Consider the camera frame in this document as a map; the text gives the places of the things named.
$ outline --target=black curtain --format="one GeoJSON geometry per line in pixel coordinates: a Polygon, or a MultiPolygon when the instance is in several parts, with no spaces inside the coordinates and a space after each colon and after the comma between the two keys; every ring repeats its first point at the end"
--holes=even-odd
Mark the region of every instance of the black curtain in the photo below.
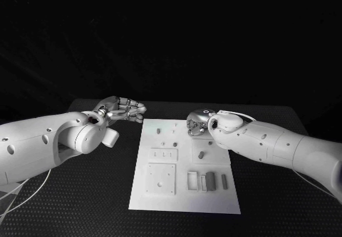
{"type": "Polygon", "coordinates": [[[0,3],[4,122],[64,113],[75,98],[117,95],[290,106],[310,135],[342,141],[333,8],[45,4],[0,3]]]}

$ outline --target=white board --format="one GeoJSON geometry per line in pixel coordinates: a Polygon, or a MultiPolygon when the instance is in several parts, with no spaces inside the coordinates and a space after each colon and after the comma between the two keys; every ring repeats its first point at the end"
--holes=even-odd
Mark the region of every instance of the white board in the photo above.
{"type": "Polygon", "coordinates": [[[209,141],[212,137],[208,132],[202,136],[188,135],[186,120],[144,119],[128,209],[241,214],[228,150],[219,148],[215,143],[206,147],[209,141]],[[156,151],[163,152],[169,149],[176,149],[176,153],[172,151],[170,156],[167,153],[165,156],[160,155],[163,153],[154,155],[156,151]],[[204,159],[196,160],[195,153],[201,149],[206,149],[206,152],[204,159]],[[160,170],[156,177],[149,177],[152,164],[162,164],[153,169],[160,170]],[[175,165],[173,179],[167,169],[170,165],[175,165]],[[196,172],[198,190],[188,190],[189,172],[196,172]],[[205,176],[206,172],[215,173],[216,190],[204,192],[205,185],[201,181],[204,182],[205,177],[201,176],[205,176]],[[222,185],[222,174],[227,175],[227,190],[222,185]]]}

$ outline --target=table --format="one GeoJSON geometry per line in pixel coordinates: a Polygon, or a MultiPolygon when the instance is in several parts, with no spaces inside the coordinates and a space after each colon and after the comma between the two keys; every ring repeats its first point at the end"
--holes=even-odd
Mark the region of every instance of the table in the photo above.
{"type": "MultiPolygon", "coordinates": [[[[68,111],[91,110],[100,100],[77,99],[68,111]]],[[[198,108],[235,111],[307,135],[284,106],[141,101],[149,119],[186,119],[198,108]]],[[[7,214],[4,236],[342,236],[342,205],[290,169],[229,151],[241,215],[128,210],[141,124],[118,121],[120,138],[52,170],[32,200],[7,214]]],[[[25,185],[13,206],[38,189],[46,173],[25,185]]]]}

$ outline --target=black table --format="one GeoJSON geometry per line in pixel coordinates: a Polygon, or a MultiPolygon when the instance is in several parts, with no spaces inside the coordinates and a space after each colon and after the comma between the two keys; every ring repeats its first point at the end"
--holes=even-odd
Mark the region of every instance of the black table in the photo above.
{"type": "MultiPolygon", "coordinates": [[[[69,111],[91,110],[100,100],[77,99],[69,111]]],[[[235,111],[307,134],[290,107],[141,101],[144,118],[186,119],[198,108],[235,111]]],[[[118,121],[113,148],[52,170],[32,200],[0,227],[4,236],[342,236],[342,205],[290,169],[258,163],[229,151],[241,215],[128,210],[141,124],[118,121]]],[[[38,189],[46,173],[25,185],[14,206],[38,189]]]]}

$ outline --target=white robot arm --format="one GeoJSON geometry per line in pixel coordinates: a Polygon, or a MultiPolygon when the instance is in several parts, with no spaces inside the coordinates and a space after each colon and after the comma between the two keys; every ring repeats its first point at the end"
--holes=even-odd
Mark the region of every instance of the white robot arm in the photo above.
{"type": "Polygon", "coordinates": [[[208,109],[191,113],[188,128],[191,136],[208,130],[221,148],[254,161],[306,174],[342,202],[341,143],[300,135],[266,122],[245,122],[232,112],[215,113],[208,109]]]}
{"type": "Polygon", "coordinates": [[[102,142],[113,147],[118,133],[107,128],[117,120],[143,122],[146,107],[108,97],[92,111],[71,112],[0,126],[0,185],[22,181],[88,154],[102,142]]]}

